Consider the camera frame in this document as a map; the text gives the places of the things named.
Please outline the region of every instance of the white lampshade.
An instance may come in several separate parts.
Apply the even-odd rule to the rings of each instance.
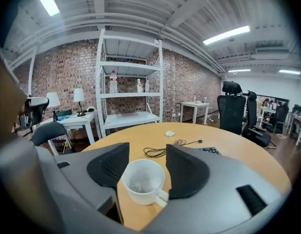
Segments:
[[[75,88],[74,102],[84,101],[84,94],[82,88]]]
[[[47,93],[47,98],[49,99],[49,107],[57,107],[59,106],[61,103],[59,102],[58,96],[57,96],[57,92],[50,92]]]

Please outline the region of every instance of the mug handle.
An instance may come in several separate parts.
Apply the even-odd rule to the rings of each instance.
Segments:
[[[156,196],[155,202],[161,207],[165,207],[167,205],[168,199],[169,194],[160,189],[158,195]]]

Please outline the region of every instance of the mug rim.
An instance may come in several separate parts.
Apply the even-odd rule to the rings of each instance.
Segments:
[[[154,193],[154,191],[160,189],[160,187],[161,187],[161,186],[163,185],[163,183],[165,182],[166,176],[165,176],[164,169],[163,169],[157,162],[155,162],[155,161],[153,161],[153,160],[150,160],[150,159],[146,159],[146,158],[140,158],[140,159],[137,159],[137,160],[135,160],[135,161],[130,162],[129,164],[132,164],[132,163],[134,163],[134,162],[136,162],[136,161],[139,161],[139,160],[147,160],[147,161],[151,161],[151,162],[155,163],[157,166],[159,166],[159,167],[161,168],[161,171],[162,171],[164,177],[163,177],[163,180],[162,180],[160,186],[159,186],[157,189],[155,189],[155,190],[153,190],[153,191],[151,191],[151,192],[149,192],[149,193],[137,193],[137,192],[131,190],[128,186],[125,185],[125,183],[124,183],[124,181],[123,181],[123,178],[121,178],[122,184],[124,185],[124,187],[125,187],[126,190],[129,190],[130,192],[132,192],[132,193],[134,193],[134,194],[137,194],[137,195],[148,195],[148,194],[152,194],[152,193]]]

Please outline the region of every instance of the table lamp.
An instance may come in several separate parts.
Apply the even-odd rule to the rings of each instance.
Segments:
[[[57,92],[47,93],[47,98],[49,99],[48,108],[54,107],[54,109],[53,109],[53,121],[58,121],[58,118],[57,118],[56,113],[55,113],[55,107],[60,106],[61,103],[59,102]]]
[[[78,102],[79,107],[80,107],[80,110],[79,110],[79,112],[77,114],[78,117],[86,115],[84,112],[82,112],[82,108],[81,108],[81,105],[80,105],[81,101],[84,101],[83,90],[82,90],[82,88],[75,88],[75,91],[74,91],[74,102]]]

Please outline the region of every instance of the brick wall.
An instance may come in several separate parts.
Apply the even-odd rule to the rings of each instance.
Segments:
[[[85,101],[83,109],[96,107],[95,100],[95,61],[98,40],[83,40],[55,47],[36,56],[32,96],[46,96],[47,92],[57,92],[61,105],[56,110],[72,109],[77,111],[77,103],[73,102],[74,89],[82,87]],[[175,52],[164,50],[164,115],[163,121],[172,120],[171,114],[180,112],[181,101],[204,100],[207,96],[212,110],[217,110],[217,96],[220,94],[220,78],[200,64]],[[158,53],[149,57],[149,65],[155,65]],[[27,93],[30,61],[14,70],[19,79],[20,87]],[[150,77],[150,92],[159,92],[159,73]],[[105,81],[108,93],[109,80]],[[135,78],[118,78],[118,90],[121,92],[136,91]],[[159,97],[150,97],[149,105],[153,113],[159,115]],[[144,111],[144,97],[110,98],[107,99],[108,114]],[[192,108],[184,108],[183,121],[192,118]],[[203,116],[204,109],[198,110],[197,116]],[[47,109],[45,118],[52,116],[52,109]],[[73,138],[83,138],[85,130],[75,131]]]

